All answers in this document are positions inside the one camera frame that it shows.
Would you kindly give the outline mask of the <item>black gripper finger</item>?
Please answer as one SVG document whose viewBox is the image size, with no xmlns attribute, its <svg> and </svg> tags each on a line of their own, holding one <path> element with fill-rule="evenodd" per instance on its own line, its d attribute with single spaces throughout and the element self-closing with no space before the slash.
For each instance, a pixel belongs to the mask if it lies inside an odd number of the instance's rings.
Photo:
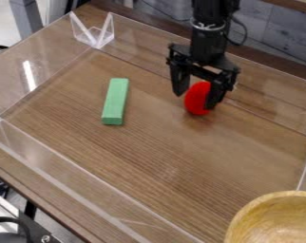
<svg viewBox="0 0 306 243">
<path fill-rule="evenodd" d="M 185 65 L 174 62 L 169 63 L 169 75 L 172 83 L 172 91 L 176 96 L 181 96 L 189 88 L 190 72 Z"/>
<path fill-rule="evenodd" d="M 225 85 L 220 80 L 210 82 L 210 91 L 205 98 L 204 108 L 212 110 L 225 95 Z"/>
</svg>

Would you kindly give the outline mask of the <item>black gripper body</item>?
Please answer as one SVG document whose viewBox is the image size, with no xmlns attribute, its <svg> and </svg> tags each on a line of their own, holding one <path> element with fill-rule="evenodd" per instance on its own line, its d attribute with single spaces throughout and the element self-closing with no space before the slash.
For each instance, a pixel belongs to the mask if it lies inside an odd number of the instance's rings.
<svg viewBox="0 0 306 243">
<path fill-rule="evenodd" d="M 170 43 L 168 45 L 168 57 L 165 58 L 168 67 L 170 62 L 185 65 L 190 76 L 205 78 L 208 81 L 213 81 L 222 75 L 225 90 L 233 90 L 241 69 L 226 59 L 222 53 L 206 55 L 201 60 L 197 60 L 190 56 L 189 46 Z"/>
</svg>

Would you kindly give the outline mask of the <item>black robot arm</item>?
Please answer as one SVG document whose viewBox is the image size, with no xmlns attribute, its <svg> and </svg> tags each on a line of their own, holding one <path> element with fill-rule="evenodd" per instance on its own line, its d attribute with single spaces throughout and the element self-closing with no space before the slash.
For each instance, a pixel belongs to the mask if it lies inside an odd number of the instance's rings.
<svg viewBox="0 0 306 243">
<path fill-rule="evenodd" d="M 168 45 L 165 63 L 176 96 L 189 89 L 190 76 L 210 83 L 201 106 L 213 109 L 233 90 L 241 72 L 225 57 L 230 20 L 240 0 L 190 0 L 190 7 L 190 43 Z"/>
</svg>

